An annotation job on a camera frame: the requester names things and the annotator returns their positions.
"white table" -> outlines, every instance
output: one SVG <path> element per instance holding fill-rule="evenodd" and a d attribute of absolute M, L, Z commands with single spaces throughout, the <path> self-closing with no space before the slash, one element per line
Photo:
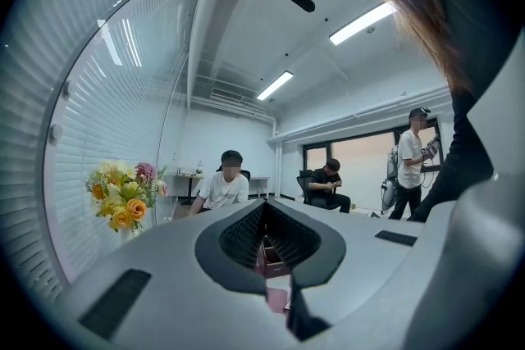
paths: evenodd
<path fill-rule="evenodd" d="M 261 197 L 261 187 L 263 186 L 263 184 L 266 185 L 266 198 L 270 198 L 270 177 L 269 176 L 253 176 L 250 178 L 249 180 L 250 182 L 252 181 L 257 181 L 257 197 Z"/>

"pink flower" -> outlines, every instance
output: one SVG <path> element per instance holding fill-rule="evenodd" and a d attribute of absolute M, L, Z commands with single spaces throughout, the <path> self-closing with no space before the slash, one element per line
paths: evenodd
<path fill-rule="evenodd" d="M 147 162 L 140 162 L 137 165 L 137 180 L 150 183 L 157 176 L 155 167 Z"/>

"baseball cap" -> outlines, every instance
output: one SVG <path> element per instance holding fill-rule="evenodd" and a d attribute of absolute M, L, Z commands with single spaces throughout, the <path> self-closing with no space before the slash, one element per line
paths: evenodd
<path fill-rule="evenodd" d="M 429 112 L 428 108 L 414 108 L 409 114 L 409 119 L 415 116 L 428 116 Z"/>

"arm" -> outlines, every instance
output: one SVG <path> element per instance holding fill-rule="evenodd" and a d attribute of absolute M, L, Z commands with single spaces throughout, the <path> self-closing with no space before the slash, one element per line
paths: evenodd
<path fill-rule="evenodd" d="M 243 177 L 243 185 L 239 193 L 237 194 L 237 202 L 247 202 L 248 201 L 249 182 L 244 177 L 244 175 L 242 175 L 242 177 Z"/>
<path fill-rule="evenodd" d="M 310 189 L 333 189 L 334 184 L 319 184 L 319 183 L 310 183 L 308 184 Z"/>
<path fill-rule="evenodd" d="M 456 106 L 464 106 L 465 103 L 468 105 L 468 100 L 464 99 L 467 96 L 453 94 L 452 98 Z M 427 197 L 410 220 L 424 222 L 435 205 L 457 200 L 472 185 L 490 179 L 493 172 L 491 159 L 467 117 L 456 115 L 449 154 Z"/>
<path fill-rule="evenodd" d="M 414 159 L 404 159 L 403 162 L 406 166 L 414 166 L 420 163 L 423 163 L 428 159 L 428 155 L 421 155 L 420 157 L 416 157 Z"/>
<path fill-rule="evenodd" d="M 194 203 L 191 205 L 188 216 L 193 216 L 198 214 L 204 206 L 204 203 L 210 197 L 212 193 L 212 179 L 206 178 L 203 182 L 203 187 L 199 191 L 199 195 L 195 199 Z"/>
<path fill-rule="evenodd" d="M 197 215 L 200 212 L 200 210 L 203 208 L 205 202 L 206 202 L 206 198 L 200 197 L 200 195 L 197 196 L 194 203 L 191 205 L 188 216 Z"/>
<path fill-rule="evenodd" d="M 312 179 L 315 182 L 308 184 L 309 189 L 333 189 L 333 184 L 321 184 L 321 177 L 317 172 L 313 172 Z"/>
<path fill-rule="evenodd" d="M 423 163 L 426 159 L 429 158 L 427 155 L 421 155 L 420 157 L 415 157 L 412 153 L 412 144 L 410 137 L 401 136 L 399 139 L 399 157 L 403 159 L 403 162 L 406 166 L 414 166 L 420 163 Z"/>

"air vent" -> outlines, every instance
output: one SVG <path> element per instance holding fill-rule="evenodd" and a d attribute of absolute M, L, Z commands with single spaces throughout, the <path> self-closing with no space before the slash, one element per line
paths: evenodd
<path fill-rule="evenodd" d="M 234 103 L 236 106 L 241 106 L 251 111 L 257 111 L 259 113 L 266 114 L 265 108 L 253 103 L 252 98 L 248 98 L 244 95 L 239 95 L 238 93 L 233 93 L 225 89 L 212 88 L 210 99 L 213 99 L 215 101 L 228 102 L 230 104 Z"/>
<path fill-rule="evenodd" d="M 224 89 L 218 89 L 218 88 L 212 88 L 212 93 L 210 94 L 211 99 L 229 99 L 230 101 L 235 101 L 238 103 L 241 103 L 243 100 L 243 96 L 239 95 L 238 93 L 233 93 L 230 91 L 226 91 Z"/>

